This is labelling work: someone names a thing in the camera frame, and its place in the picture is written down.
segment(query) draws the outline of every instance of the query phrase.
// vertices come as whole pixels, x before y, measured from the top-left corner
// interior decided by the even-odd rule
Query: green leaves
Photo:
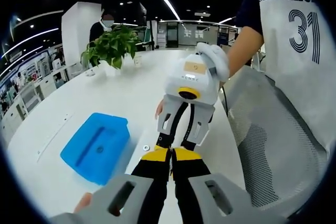
[[[115,26],[112,31],[103,33],[87,45],[87,50],[81,55],[81,63],[83,66],[88,66],[89,62],[97,65],[99,60],[105,60],[109,65],[120,69],[126,53],[134,58],[135,44],[139,41],[135,32],[127,26]]]
[[[112,64],[113,67],[115,67],[117,69],[121,69],[121,65],[122,65],[121,57],[113,59],[113,64]]]

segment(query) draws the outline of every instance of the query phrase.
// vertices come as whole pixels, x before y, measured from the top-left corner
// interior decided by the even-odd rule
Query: small screw
[[[98,153],[102,153],[103,150],[104,150],[104,148],[103,148],[102,146],[100,146],[100,147],[97,148],[97,152],[98,152]]]
[[[149,147],[149,145],[145,145],[144,147],[143,147],[143,150],[145,151],[145,152],[147,152],[147,151],[149,151],[151,148]]]

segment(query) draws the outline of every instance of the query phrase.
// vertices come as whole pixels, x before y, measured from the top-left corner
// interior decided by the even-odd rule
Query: blue plastic box
[[[61,158],[79,175],[106,185],[116,173],[124,173],[131,158],[127,119],[94,113],[62,150]]]

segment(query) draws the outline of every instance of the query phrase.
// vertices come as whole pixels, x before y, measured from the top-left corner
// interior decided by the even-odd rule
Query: white table
[[[128,119],[131,139],[138,143],[127,168],[127,173],[132,172],[145,153],[143,145],[153,147],[157,140],[154,112],[163,97],[167,73],[178,58],[189,53],[140,52],[141,68],[126,64],[121,75],[105,81],[93,81],[81,74],[52,93],[26,118],[8,146],[8,157],[24,191],[43,214],[51,217],[72,212],[85,192],[100,188],[79,176],[60,158],[69,139],[94,112]],[[187,121],[186,114],[177,129],[177,138],[184,135]],[[216,103],[207,139],[197,151],[213,173],[221,172],[245,188],[238,150],[220,101]],[[168,190],[160,223],[182,223],[172,181]]]

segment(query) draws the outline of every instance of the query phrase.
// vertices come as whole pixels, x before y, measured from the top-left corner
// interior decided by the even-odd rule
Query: chair
[[[30,113],[33,108],[35,108],[40,102],[41,99],[37,95],[35,91],[34,84],[29,83],[25,85],[21,90],[20,90],[20,96],[22,98],[25,110]]]
[[[246,190],[253,206],[289,217],[318,185],[327,153],[272,80],[248,66],[238,75],[227,106]]]

